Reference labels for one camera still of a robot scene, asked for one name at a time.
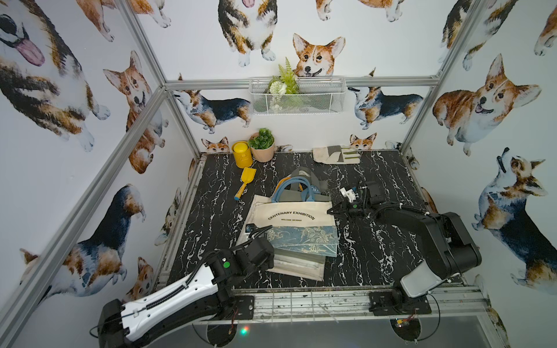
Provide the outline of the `cream canvas bag with print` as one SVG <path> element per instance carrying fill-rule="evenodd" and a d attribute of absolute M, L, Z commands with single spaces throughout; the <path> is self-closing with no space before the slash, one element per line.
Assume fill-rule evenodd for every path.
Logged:
<path fill-rule="evenodd" d="M 249 208 L 245 224 L 236 242 L 237 245 L 248 240 L 249 233 L 246 228 L 249 223 L 255 221 L 255 208 L 258 205 L 271 202 L 271 198 L 255 195 Z M 323 281 L 326 257 L 299 252 L 291 252 L 277 247 L 274 248 L 274 268 L 269 272 L 280 273 L 288 276 L 308 278 L 315 281 Z"/>

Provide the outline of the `white bag with yellow handles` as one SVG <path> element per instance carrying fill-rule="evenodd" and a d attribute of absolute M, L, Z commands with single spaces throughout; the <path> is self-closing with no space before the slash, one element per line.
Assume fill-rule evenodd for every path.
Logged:
<path fill-rule="evenodd" d="M 263 234 L 275 249 L 274 271 L 322 278 L 326 258 L 337 256 L 338 233 L 325 181 L 308 169 L 282 179 L 271 197 L 255 195 L 246 224 L 271 226 Z"/>

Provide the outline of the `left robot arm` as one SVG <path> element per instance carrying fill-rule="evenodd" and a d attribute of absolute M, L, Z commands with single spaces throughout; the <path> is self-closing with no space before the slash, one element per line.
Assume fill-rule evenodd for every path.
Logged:
<path fill-rule="evenodd" d="M 184 278 L 140 300 L 107 303 L 90 335 L 100 347 L 147 347 L 196 321 L 234 316 L 234 287 L 274 267 L 270 230 L 251 223 L 246 242 L 209 252 Z"/>

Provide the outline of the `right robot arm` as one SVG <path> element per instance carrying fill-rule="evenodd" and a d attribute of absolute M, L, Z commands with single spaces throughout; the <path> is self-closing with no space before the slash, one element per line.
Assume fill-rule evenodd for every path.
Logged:
<path fill-rule="evenodd" d="M 345 200 L 327 213 L 344 218 L 369 218 L 394 226 L 416 237 L 423 260 L 410 273 L 395 282 L 392 299 L 405 303 L 427 295 L 448 279 L 482 263 L 461 217 L 456 213 L 431 213 L 401 202 L 389 201 L 375 181 L 341 188 Z"/>

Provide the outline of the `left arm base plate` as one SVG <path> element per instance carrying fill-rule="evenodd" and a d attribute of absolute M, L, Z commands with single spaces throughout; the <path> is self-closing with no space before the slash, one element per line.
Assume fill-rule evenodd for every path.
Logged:
<path fill-rule="evenodd" d="M 227 313 L 225 319 L 238 322 L 239 320 L 252 320 L 255 312 L 254 296 L 239 296 L 234 298 L 232 308 Z"/>

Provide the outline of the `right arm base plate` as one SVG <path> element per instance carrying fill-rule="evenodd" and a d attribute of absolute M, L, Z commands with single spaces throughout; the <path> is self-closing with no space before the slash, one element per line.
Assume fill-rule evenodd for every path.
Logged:
<path fill-rule="evenodd" d="M 368 294 L 370 308 L 375 316 L 411 316 L 431 314 L 426 296 L 410 298 L 400 289 L 373 291 Z"/>

